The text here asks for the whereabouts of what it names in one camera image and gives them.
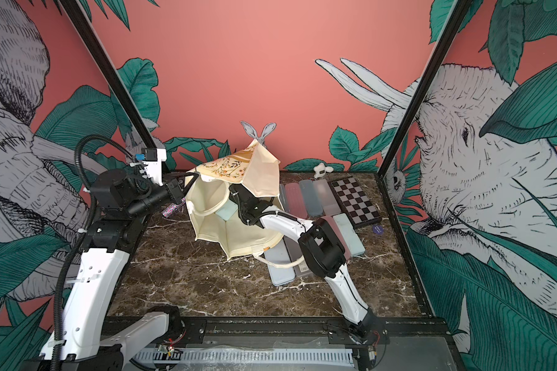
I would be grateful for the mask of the pink pencil case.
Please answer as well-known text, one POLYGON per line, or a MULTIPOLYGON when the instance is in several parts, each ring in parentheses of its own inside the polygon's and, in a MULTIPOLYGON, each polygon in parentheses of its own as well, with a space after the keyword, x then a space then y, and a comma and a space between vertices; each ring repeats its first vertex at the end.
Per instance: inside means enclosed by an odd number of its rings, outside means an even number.
POLYGON ((345 241, 345 239, 343 237, 343 234, 341 233, 340 228, 338 227, 336 221, 334 220, 334 218, 332 218, 332 216, 323 216, 323 219, 328 222, 330 227, 333 229, 334 233, 337 235, 339 241, 342 243, 342 245, 344 247, 345 259, 346 259, 346 261, 349 261, 351 259, 351 252, 349 250, 347 242, 345 241))
POLYGON ((285 190, 289 213, 300 219, 307 219, 308 213, 300 185, 296 182, 288 183, 285 185, 285 190))

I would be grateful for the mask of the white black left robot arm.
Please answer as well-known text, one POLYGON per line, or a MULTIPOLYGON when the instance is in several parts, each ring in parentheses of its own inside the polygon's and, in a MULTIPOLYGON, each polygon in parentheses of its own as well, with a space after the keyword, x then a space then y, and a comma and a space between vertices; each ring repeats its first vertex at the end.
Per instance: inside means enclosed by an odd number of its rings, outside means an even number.
POLYGON ((130 175, 111 170, 91 185, 103 216, 83 234, 80 267, 67 303, 60 303, 60 295, 54 298, 53 335, 38 356, 22 362, 22 370, 121 370, 154 340, 179 332, 179 311, 162 306, 101 339, 114 291, 150 216, 166 204, 179 203, 188 190, 179 179, 147 184, 141 192, 130 175))

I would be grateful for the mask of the translucent white pencil case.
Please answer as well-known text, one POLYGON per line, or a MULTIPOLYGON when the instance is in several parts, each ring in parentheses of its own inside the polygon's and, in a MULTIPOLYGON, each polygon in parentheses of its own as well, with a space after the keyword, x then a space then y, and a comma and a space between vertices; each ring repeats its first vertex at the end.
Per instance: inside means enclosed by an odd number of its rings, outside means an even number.
POLYGON ((335 216, 342 213, 340 205, 333 195, 326 179, 313 181, 313 186, 326 216, 335 216))

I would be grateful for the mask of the cream floral canvas tote bag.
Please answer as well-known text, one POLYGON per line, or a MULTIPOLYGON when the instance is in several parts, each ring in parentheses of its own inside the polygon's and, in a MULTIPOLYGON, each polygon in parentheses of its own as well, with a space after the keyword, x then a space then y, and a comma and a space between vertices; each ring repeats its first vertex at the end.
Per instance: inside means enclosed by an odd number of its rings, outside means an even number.
POLYGON ((251 255, 270 265, 266 251, 312 227, 283 210, 279 160, 257 140, 192 173, 185 201, 196 239, 220 244, 227 259, 251 255))

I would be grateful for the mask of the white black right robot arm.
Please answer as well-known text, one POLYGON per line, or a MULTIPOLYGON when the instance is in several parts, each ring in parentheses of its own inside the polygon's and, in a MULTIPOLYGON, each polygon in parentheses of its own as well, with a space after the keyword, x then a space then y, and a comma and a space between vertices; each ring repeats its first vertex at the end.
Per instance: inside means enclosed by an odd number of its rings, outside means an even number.
POLYGON ((326 220, 293 216, 274 206, 272 199, 254 196, 243 185, 231 185, 229 199, 237 205, 243 224, 272 230, 297 242, 309 270, 323 278, 334 293, 347 321, 347 331, 355 341, 367 344, 386 337, 383 321, 356 289, 348 271, 344 246, 326 220))

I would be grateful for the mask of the grey case with label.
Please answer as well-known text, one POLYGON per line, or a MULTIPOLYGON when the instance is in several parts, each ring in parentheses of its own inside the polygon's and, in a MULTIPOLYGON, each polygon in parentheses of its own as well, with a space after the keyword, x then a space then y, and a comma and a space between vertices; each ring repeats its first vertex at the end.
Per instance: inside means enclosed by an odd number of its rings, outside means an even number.
POLYGON ((288 251, 291 262, 295 263, 296 266, 298 266, 304 260, 303 253, 299 244, 288 237, 284 237, 283 240, 285 242, 286 249, 288 251))

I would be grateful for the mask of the pale mint case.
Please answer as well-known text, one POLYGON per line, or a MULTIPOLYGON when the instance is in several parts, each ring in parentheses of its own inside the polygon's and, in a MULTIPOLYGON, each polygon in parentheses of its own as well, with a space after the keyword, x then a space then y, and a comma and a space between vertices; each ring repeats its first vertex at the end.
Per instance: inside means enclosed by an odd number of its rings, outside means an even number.
POLYGON ((334 222, 336 223, 340 235, 343 238, 343 244, 345 246, 345 258, 351 259, 352 257, 361 256, 365 253, 365 246, 361 242, 361 239, 354 230, 351 221, 345 214, 338 214, 333 216, 334 222))

